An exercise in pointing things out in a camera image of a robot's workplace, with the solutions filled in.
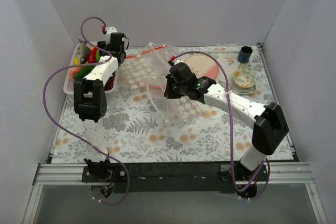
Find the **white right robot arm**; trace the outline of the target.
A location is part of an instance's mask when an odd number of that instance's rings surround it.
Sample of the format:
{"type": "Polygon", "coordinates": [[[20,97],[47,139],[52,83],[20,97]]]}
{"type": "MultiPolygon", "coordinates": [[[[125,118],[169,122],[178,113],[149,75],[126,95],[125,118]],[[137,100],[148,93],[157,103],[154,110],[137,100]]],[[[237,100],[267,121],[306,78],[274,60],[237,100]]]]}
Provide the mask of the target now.
{"type": "Polygon", "coordinates": [[[289,132],[280,105],[274,102],[263,105],[229,93],[213,79],[197,78],[183,62],[172,66],[166,79],[164,96],[167,99],[186,96],[190,100],[221,109],[252,129],[252,146],[237,165],[237,173],[242,180],[251,180],[257,174],[259,164],[275,152],[289,132]]]}

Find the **dotted zip top bag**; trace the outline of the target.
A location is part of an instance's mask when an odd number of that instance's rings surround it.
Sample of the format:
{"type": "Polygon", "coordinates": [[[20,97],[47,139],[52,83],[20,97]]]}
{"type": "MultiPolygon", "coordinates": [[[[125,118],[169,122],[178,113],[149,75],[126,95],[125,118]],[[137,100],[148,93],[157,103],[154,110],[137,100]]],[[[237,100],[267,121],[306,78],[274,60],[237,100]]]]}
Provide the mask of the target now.
{"type": "Polygon", "coordinates": [[[171,45],[149,43],[143,52],[146,69],[151,69],[146,77],[146,91],[149,100],[159,118],[166,124],[180,124],[195,119],[200,115],[202,108],[197,102],[188,97],[170,100],[164,97],[170,65],[168,61],[177,54],[171,45]]]}

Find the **red chili pepper toy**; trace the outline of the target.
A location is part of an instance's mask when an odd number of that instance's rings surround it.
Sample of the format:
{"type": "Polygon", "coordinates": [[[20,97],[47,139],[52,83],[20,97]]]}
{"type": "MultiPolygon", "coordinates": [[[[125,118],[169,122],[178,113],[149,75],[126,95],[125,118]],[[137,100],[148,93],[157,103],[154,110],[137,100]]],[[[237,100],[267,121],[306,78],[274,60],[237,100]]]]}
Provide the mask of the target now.
{"type": "Polygon", "coordinates": [[[96,54],[99,50],[95,47],[93,47],[91,53],[89,54],[89,58],[88,58],[88,62],[89,63],[96,63],[97,60],[96,60],[96,54]]]}

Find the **grey toy fish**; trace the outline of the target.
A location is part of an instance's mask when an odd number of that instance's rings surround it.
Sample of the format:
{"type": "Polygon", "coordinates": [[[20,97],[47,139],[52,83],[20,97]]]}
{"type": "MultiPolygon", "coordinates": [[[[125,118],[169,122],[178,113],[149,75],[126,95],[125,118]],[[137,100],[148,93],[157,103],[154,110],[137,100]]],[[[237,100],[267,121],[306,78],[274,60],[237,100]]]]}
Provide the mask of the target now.
{"type": "Polygon", "coordinates": [[[86,46],[86,41],[78,39],[79,46],[77,47],[76,57],[80,64],[84,64],[88,61],[91,50],[86,46]]]}

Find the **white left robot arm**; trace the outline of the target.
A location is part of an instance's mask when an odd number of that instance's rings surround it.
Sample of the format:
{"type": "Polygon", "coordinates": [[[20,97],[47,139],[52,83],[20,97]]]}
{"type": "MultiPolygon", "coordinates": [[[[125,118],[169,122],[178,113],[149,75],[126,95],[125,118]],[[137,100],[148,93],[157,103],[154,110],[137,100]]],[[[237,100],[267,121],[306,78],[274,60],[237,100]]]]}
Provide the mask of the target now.
{"type": "Polygon", "coordinates": [[[101,56],[99,64],[91,66],[90,72],[74,81],[74,110],[82,120],[87,141],[91,143],[91,157],[86,158],[88,173],[100,182],[112,182],[113,171],[108,166],[108,154],[103,149],[102,118],[107,111],[107,99],[104,86],[126,58],[124,33],[107,32],[104,50],[110,55],[101,56]]]}

